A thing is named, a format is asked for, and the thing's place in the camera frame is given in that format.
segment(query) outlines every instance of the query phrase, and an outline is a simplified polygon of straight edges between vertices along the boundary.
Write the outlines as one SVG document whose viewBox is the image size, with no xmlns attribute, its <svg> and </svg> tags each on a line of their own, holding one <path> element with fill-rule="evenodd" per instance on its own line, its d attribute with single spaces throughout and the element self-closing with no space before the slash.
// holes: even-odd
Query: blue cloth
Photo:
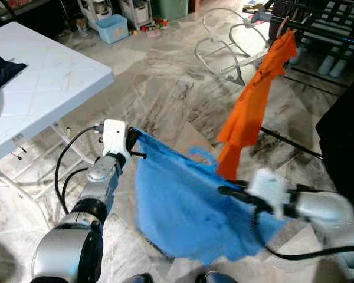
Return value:
<svg viewBox="0 0 354 283">
<path fill-rule="evenodd" d="M 250 229 L 254 207 L 218 192 L 220 186 L 236 188 L 210 165 L 191 160 L 152 136 L 142 133 L 136 169 L 139 228 L 166 254 L 200 260 L 208 265 L 224 255 L 235 261 L 261 250 Z M 265 241 L 284 225 L 267 213 L 260 216 Z"/>
</svg>

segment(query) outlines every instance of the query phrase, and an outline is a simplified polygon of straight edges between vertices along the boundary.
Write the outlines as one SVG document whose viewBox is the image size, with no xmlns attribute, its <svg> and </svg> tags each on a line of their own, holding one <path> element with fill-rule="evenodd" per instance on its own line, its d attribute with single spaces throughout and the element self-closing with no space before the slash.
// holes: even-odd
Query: green container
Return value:
<svg viewBox="0 0 354 283">
<path fill-rule="evenodd" d="M 171 21 L 188 14 L 189 0 L 152 0 L 152 14 Z"/>
</svg>

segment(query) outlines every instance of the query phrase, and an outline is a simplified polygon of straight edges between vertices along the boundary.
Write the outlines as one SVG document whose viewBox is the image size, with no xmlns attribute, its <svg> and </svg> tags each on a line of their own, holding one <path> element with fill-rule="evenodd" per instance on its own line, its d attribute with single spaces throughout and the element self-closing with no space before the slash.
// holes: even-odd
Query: marble floor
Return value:
<svg viewBox="0 0 354 283">
<path fill-rule="evenodd" d="M 59 37 L 58 40 L 66 46 L 111 67 L 116 76 L 114 84 L 63 117 L 63 124 L 71 128 L 71 135 L 105 118 L 121 119 L 183 154 L 187 154 L 191 146 L 201 146 L 218 156 L 221 145 L 215 138 L 243 89 L 213 77 L 194 56 L 196 42 L 208 36 L 201 24 L 202 13 L 218 6 L 240 11 L 241 1 L 207 0 L 200 12 L 171 22 L 156 39 L 141 32 L 108 45 L 93 31 L 87 38 L 80 38 L 77 34 Z M 228 27 L 237 21 L 224 11 L 213 12 L 207 18 L 208 26 L 219 35 L 225 35 Z M 267 33 L 267 24 L 258 28 Z M 247 31 L 239 31 L 240 39 L 244 39 L 242 32 L 246 34 Z M 252 40 L 252 35 L 247 34 L 243 42 L 251 48 Z M 210 48 L 208 44 L 203 51 L 209 52 Z M 303 58 L 304 64 L 314 66 L 316 62 L 310 60 Z M 226 66 L 228 58 L 225 54 L 218 55 L 215 63 L 219 67 Z M 253 65 L 242 68 L 245 82 L 254 72 Z M 339 87 L 292 70 L 287 70 L 287 75 L 337 94 L 343 92 Z M 264 126 L 320 152 L 314 126 L 336 99 L 336 96 L 279 77 L 273 81 Z M 94 158 L 102 151 L 97 139 L 97 135 L 89 133 L 78 140 L 77 146 Z M 27 153 L 22 153 L 21 149 L 15 152 L 22 156 L 22 161 L 8 155 L 0 160 L 0 169 L 13 176 L 57 141 L 57 135 L 51 129 L 45 129 L 24 146 Z M 27 192 L 36 195 L 53 181 L 54 167 L 61 151 L 62 147 L 56 148 L 37 160 L 16 181 Z M 62 170 L 76 160 L 74 153 L 68 153 Z M 199 262 L 165 256 L 136 230 L 135 166 L 133 163 L 121 176 L 114 208 L 105 223 L 99 282 L 121 282 L 131 275 L 150 272 L 156 283 L 187 283 L 206 270 L 225 272 L 238 282 L 343 282 L 337 268 L 326 259 L 286 262 L 261 252 L 238 262 L 221 258 L 212 266 L 202 266 Z M 320 190 L 334 190 L 320 160 L 264 133 L 260 133 L 256 145 L 243 150 L 238 177 L 249 180 L 255 169 L 261 167 L 269 167 L 292 182 Z M 69 208 L 83 182 L 83 175 L 77 175 L 71 181 L 67 193 Z M 63 217 L 53 188 L 39 199 L 39 203 L 47 212 L 50 224 L 56 224 Z M 30 282 L 32 255 L 46 233 L 42 219 L 35 211 L 26 200 L 0 186 L 0 282 Z M 279 251 L 292 254 L 320 248 L 311 226 L 302 221 L 289 222 L 270 244 Z"/>
</svg>

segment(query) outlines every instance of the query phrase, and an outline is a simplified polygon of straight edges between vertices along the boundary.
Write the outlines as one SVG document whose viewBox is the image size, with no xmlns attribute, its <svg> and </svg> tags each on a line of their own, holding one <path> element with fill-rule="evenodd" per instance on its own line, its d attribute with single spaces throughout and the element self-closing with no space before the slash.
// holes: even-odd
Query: white folding table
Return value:
<svg viewBox="0 0 354 283">
<path fill-rule="evenodd" d="M 53 123 L 114 82 L 109 67 L 16 22 L 0 27 L 0 56 L 27 65 L 0 89 L 0 159 L 48 126 L 68 143 L 70 140 L 64 130 Z M 93 163 L 78 149 L 71 148 L 80 159 L 60 178 L 83 160 Z M 28 167 L 12 179 L 0 171 L 0 182 L 34 202 L 49 227 L 36 200 L 53 184 L 32 197 L 13 181 Z"/>
</svg>

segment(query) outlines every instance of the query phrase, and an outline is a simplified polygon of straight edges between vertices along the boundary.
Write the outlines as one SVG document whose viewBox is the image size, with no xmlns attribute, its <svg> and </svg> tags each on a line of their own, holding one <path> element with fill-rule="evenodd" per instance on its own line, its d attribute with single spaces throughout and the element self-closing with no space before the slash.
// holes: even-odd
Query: orange cloth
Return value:
<svg viewBox="0 0 354 283">
<path fill-rule="evenodd" d="M 238 98 L 218 136 L 218 142 L 226 145 L 220 154 L 217 172 L 226 179 L 236 179 L 241 149 L 257 141 L 271 81 L 276 76 L 285 74 L 284 63 L 296 55 L 295 37 L 289 31 L 274 42 L 256 74 Z"/>
</svg>

